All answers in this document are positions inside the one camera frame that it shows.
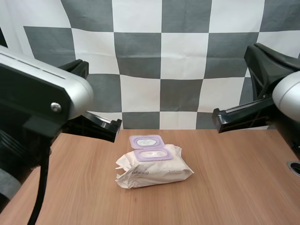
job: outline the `black cable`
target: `black cable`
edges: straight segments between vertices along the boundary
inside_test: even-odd
[[[50,148],[48,148],[41,159],[41,171],[39,177],[39,185],[37,191],[37,199],[36,203],[33,207],[30,219],[28,221],[28,225],[35,225],[38,219],[38,215],[41,211],[42,204],[44,201],[46,185],[47,185],[47,177],[48,177],[48,168],[49,168],[49,156],[50,156]]]

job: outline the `white square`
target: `white square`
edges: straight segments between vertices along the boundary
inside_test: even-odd
[[[195,130],[197,112],[160,112],[159,129]]]
[[[300,31],[260,32],[257,42],[279,53],[298,58],[300,53]]]
[[[200,92],[198,112],[212,113],[238,106],[244,77],[204,79]]]
[[[161,79],[203,79],[208,33],[162,33]]]
[[[113,31],[160,33],[162,0],[112,0]]]
[[[90,64],[90,74],[119,74],[113,32],[72,28],[77,59]]]
[[[117,119],[122,120],[122,113],[121,112],[90,112],[96,116],[101,116],[109,120],[115,120]]]
[[[210,33],[259,32],[263,0],[213,0]]]
[[[159,112],[160,80],[121,75],[122,112]]]
[[[22,26],[71,28],[69,18],[60,0],[7,1],[12,16]]]
[[[245,75],[245,77],[251,77],[249,68],[247,68],[247,70],[246,70],[246,75]]]

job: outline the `screw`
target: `screw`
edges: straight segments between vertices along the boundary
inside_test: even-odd
[[[51,109],[55,113],[60,113],[61,112],[61,106],[60,106],[60,104],[58,104],[56,102],[51,103]]]

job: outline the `gray square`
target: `gray square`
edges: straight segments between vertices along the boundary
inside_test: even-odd
[[[94,91],[94,105],[90,111],[101,113],[122,112],[120,75],[90,74],[87,81]]]
[[[212,113],[198,112],[196,129],[216,129],[216,126],[212,121]]]
[[[244,77],[244,54],[257,37],[258,32],[210,33],[204,78]]]
[[[274,126],[274,125],[270,125],[270,126],[268,126],[268,128],[267,128],[268,130],[276,130],[276,126]]]
[[[124,129],[159,129],[159,112],[123,112]]]
[[[113,32],[112,0],[61,0],[72,28]]]
[[[160,78],[161,33],[115,33],[114,44],[120,74]]]
[[[299,0],[265,0],[260,31],[300,30]]]
[[[242,94],[240,96],[240,105],[253,102],[252,81],[250,77],[245,77]]]
[[[203,80],[161,80],[161,112],[196,112]]]
[[[34,58],[53,66],[75,60],[71,28],[24,27]]]
[[[162,32],[208,33],[211,0],[163,0]]]

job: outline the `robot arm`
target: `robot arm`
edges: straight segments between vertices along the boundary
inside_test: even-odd
[[[300,60],[260,43],[248,46],[254,101],[213,112],[218,132],[275,125],[300,159]]]
[[[60,68],[0,46],[0,212],[31,171],[41,166],[37,200],[41,209],[50,147],[60,133],[114,142],[121,120],[110,121],[86,110],[93,90],[85,80],[88,63],[76,60]]]
[[[283,78],[274,88],[272,98],[284,115],[300,121],[300,71]]]

